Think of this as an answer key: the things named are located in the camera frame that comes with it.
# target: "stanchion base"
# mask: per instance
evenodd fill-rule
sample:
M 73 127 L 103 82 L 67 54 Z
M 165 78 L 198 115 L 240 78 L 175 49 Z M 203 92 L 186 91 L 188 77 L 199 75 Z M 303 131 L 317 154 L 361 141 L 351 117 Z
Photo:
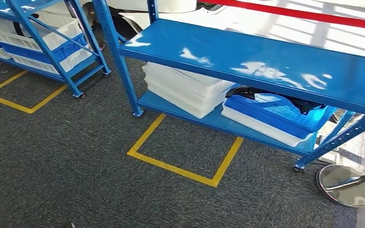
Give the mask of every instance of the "stanchion base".
M 316 176 L 318 188 L 330 200 L 354 208 L 365 207 L 365 184 L 351 189 L 327 192 L 326 187 L 337 184 L 340 181 L 362 175 L 362 172 L 343 165 L 328 165 L 322 168 Z

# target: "blue metal shelf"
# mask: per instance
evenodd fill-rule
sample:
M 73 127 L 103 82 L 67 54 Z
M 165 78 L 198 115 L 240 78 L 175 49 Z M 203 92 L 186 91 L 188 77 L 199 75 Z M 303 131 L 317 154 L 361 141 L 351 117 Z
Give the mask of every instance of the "blue metal shelf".
M 164 19 L 119 52 L 365 114 L 365 57 Z
M 0 58 L 0 61 L 4 62 L 4 63 L 7 63 L 7 64 L 10 64 L 10 65 L 15 66 L 15 67 L 19 67 L 21 69 L 25 69 L 27 71 L 30 71 L 30 72 L 33 72 L 33 73 L 36 73 L 36 74 L 42 75 L 44 77 L 56 80 L 58 82 L 66 83 L 60 75 L 56 75 L 56 74 L 53 74 L 51 72 L 47 72 L 47 71 L 43 71 L 43 70 L 40 70 L 40 69 L 29 67 L 29 66 L 26 66 L 26 65 L 23 65 L 23 64 L 19 64 L 19 63 L 15 62 L 13 59 Z M 78 74 L 80 71 L 82 71 L 83 69 L 90 66 L 92 63 L 94 63 L 96 61 L 97 61 L 96 56 L 90 56 L 86 60 L 84 60 L 84 61 L 80 62 L 78 65 L 76 65 L 73 69 L 71 69 L 68 72 L 68 74 L 70 75 L 70 77 L 73 77 L 76 74 Z
M 156 0 L 147 0 L 151 26 L 120 46 L 106 0 L 92 2 L 136 117 L 146 107 L 293 152 L 302 156 L 296 170 L 365 131 L 365 115 L 342 130 L 348 111 L 317 148 L 316 134 L 290 147 L 222 116 L 221 106 L 198 119 L 151 92 L 137 99 L 124 56 L 365 113 L 365 57 L 159 19 Z
M 56 28 L 52 28 L 51 26 L 39 21 L 37 18 L 34 18 L 31 14 L 37 11 L 40 11 L 46 7 L 49 7 L 53 4 L 56 4 L 63 0 L 0 0 L 0 18 L 16 21 L 19 22 L 31 35 L 31 37 L 35 40 L 35 42 L 38 44 L 38 46 L 41 48 L 42 52 L 44 53 L 44 59 L 45 63 L 50 63 L 54 66 L 54 68 L 58 71 L 58 75 L 42 71 L 39 69 L 35 69 L 29 66 L 25 66 L 22 64 L 18 64 L 14 62 L 13 60 L 5 60 L 0 59 L 1 61 L 4 61 L 6 63 L 12 64 L 14 66 L 29 70 L 31 72 L 40 74 L 42 76 L 54 79 L 56 81 L 65 83 L 69 86 L 70 90 L 73 92 L 74 97 L 84 97 L 84 93 L 79 90 L 77 87 L 79 84 L 87 80 L 89 77 L 91 77 L 93 74 L 97 73 L 99 70 L 103 70 L 104 75 L 108 75 L 111 70 L 108 68 L 106 61 L 104 60 L 103 53 L 100 50 L 100 47 L 98 46 L 97 40 L 93 34 L 93 31 L 91 30 L 91 27 L 87 21 L 87 18 L 85 14 L 83 13 L 83 9 L 80 6 L 79 0 L 64 0 L 67 8 L 70 10 L 71 15 L 74 18 L 77 18 L 79 21 L 79 25 L 81 27 L 81 30 L 84 32 L 83 36 L 87 38 L 88 43 L 90 44 L 91 48 L 93 50 L 90 50 L 86 47 L 84 47 L 85 44 L 81 45 L 77 42 L 77 40 L 73 40 L 69 37 L 66 37 L 65 35 L 61 34 L 56 30 Z M 51 32 L 69 40 L 71 43 L 78 45 L 80 48 L 85 49 L 86 51 L 89 51 L 93 55 L 86 59 L 85 61 L 82 61 L 77 66 L 75 66 L 72 70 L 69 72 L 65 72 L 63 67 L 61 66 L 60 62 L 63 60 L 64 56 L 61 56 L 58 58 L 58 56 L 55 54 L 56 51 L 49 50 L 47 44 L 42 39 L 42 37 L 39 35 L 38 31 L 34 27 L 34 25 L 31 23 L 31 21 L 36 22 L 37 24 L 47 28 Z M 86 73 L 83 77 L 81 77 L 78 81 L 74 82 L 72 81 L 72 77 L 79 73 L 82 69 L 86 68 L 87 66 L 91 65 L 94 62 L 98 62 L 98 66 L 95 67 L 93 70 Z
M 60 1 L 63 0 L 16 0 L 16 4 L 20 6 L 24 13 L 32 14 Z M 0 18 L 18 22 L 18 17 L 4 0 L 0 0 Z
M 217 106 L 204 118 L 198 119 L 150 91 L 146 92 L 140 99 L 138 99 L 138 105 L 170 116 L 192 121 L 198 125 L 210 127 L 245 139 L 260 142 L 265 145 L 274 146 L 301 156 L 309 155 L 311 153 L 314 149 L 317 136 L 317 134 L 314 134 L 306 141 L 300 142 L 296 147 L 291 147 L 221 115 L 223 109 L 221 105 Z

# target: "gray carpet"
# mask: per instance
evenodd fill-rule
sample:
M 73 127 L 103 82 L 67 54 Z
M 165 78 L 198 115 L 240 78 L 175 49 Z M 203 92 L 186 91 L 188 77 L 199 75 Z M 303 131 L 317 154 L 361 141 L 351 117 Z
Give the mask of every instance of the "gray carpet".
M 143 63 L 128 63 L 141 94 Z M 17 72 L 0 64 L 0 83 Z M 59 86 L 28 73 L 0 96 L 31 107 Z M 295 155 L 244 141 L 213 188 L 126 155 L 158 113 L 132 117 L 116 73 L 82 88 L 34 114 L 0 104 L 0 227 L 355 228 L 355 209 L 319 193 L 322 166 L 295 173 Z M 210 178 L 233 141 L 166 117 L 140 152 Z

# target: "yellow tape square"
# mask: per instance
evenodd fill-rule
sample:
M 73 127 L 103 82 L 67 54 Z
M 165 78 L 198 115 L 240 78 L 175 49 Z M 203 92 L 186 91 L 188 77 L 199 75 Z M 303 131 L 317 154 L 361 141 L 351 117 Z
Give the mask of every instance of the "yellow tape square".
M 7 84 L 11 83 L 12 81 L 16 80 L 17 78 L 21 77 L 25 73 L 27 73 L 27 71 L 22 71 L 22 72 L 18 73 L 17 75 L 11 77 L 10 79 L 6 80 L 5 82 L 1 83 L 0 84 L 0 89 L 2 87 L 6 86 Z M 35 111 L 37 111 L 39 108 L 44 106 L 46 103 L 48 103 L 50 100 L 52 100 L 54 97 L 56 97 L 58 94 L 60 94 L 62 91 L 64 91 L 66 88 L 67 88 L 67 85 L 61 86 L 58 90 L 53 92 L 51 95 L 49 95 L 47 98 L 42 100 L 40 103 L 38 103 L 33 108 L 27 108 L 27 107 L 21 106 L 19 104 L 13 103 L 12 101 L 8 101 L 6 99 L 3 99 L 3 98 L 0 98 L 0 103 L 4 104 L 4 105 L 7 105 L 9 107 L 15 108 L 17 110 L 23 111 L 25 113 L 32 114 Z
M 224 173 L 226 172 L 227 168 L 229 167 L 231 161 L 233 160 L 234 156 L 236 155 L 238 149 L 240 148 L 241 144 L 243 143 L 243 138 L 237 137 L 234 141 L 233 145 L 231 146 L 229 152 L 227 153 L 226 157 L 223 159 L 222 163 L 220 164 L 219 168 L 217 169 L 215 175 L 212 179 L 203 177 L 201 175 L 195 174 L 193 172 L 183 170 L 176 166 L 167 164 L 163 161 L 159 161 L 153 158 L 150 158 L 146 155 L 138 153 L 138 149 L 143 145 L 143 143 L 149 138 L 149 136 L 155 131 L 155 129 L 159 126 L 159 124 L 163 121 L 166 117 L 165 114 L 160 114 L 157 119 L 149 126 L 149 128 L 145 131 L 145 133 L 136 141 L 136 143 L 132 146 L 132 148 L 128 151 L 128 155 L 149 164 L 158 166 L 165 170 L 177 173 L 181 176 L 196 180 L 198 182 L 210 185 L 212 187 L 217 187 L 219 182 L 221 181 Z

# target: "shelf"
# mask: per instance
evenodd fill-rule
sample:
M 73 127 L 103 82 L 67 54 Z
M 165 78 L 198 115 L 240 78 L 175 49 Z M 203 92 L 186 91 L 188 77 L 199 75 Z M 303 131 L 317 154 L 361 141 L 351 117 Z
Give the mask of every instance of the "shelf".
M 16 63 L 13 59 L 0 58 L 0 61 L 66 84 L 66 82 L 64 82 L 64 80 L 62 79 L 62 77 L 60 75 L 56 75 L 56 74 L 53 74 L 53 73 L 50 73 L 50 72 L 47 72 L 47 71 L 42 71 L 42 70 L 39 70 L 39 69 L 36 69 L 36 68 L 33 68 L 33 67 L 29 67 L 29 66 L 26 66 L 26 65 L 23 65 L 23 64 Z M 83 69 L 90 66 L 92 63 L 94 63 L 96 61 L 97 61 L 96 56 L 94 56 L 94 55 L 90 56 L 86 60 L 84 60 L 84 61 L 80 62 L 78 65 L 76 65 L 73 69 L 68 71 L 67 72 L 68 77 L 75 76 L 77 73 L 79 73 L 80 71 L 82 71 Z
M 365 114 L 365 57 L 164 19 L 119 51 Z
M 204 118 L 198 119 L 195 116 L 187 113 L 181 108 L 171 104 L 170 102 L 164 100 L 163 98 L 150 91 L 146 92 L 138 100 L 138 105 L 141 107 L 153 109 L 155 111 L 170 116 L 192 121 L 198 125 L 210 127 L 245 139 L 260 142 L 268 146 L 273 146 L 285 151 L 293 152 L 302 156 L 309 155 L 309 153 L 314 149 L 314 143 L 317 136 L 317 134 L 315 134 L 308 140 L 299 143 L 296 147 L 291 147 L 221 115 L 221 105 L 217 106 L 215 110 L 213 110 Z
M 16 4 L 23 9 L 23 12 L 32 14 L 40 11 L 46 7 L 52 6 L 62 0 L 13 0 Z M 12 10 L 4 0 L 0 0 L 0 18 L 17 21 L 17 17 L 13 14 Z

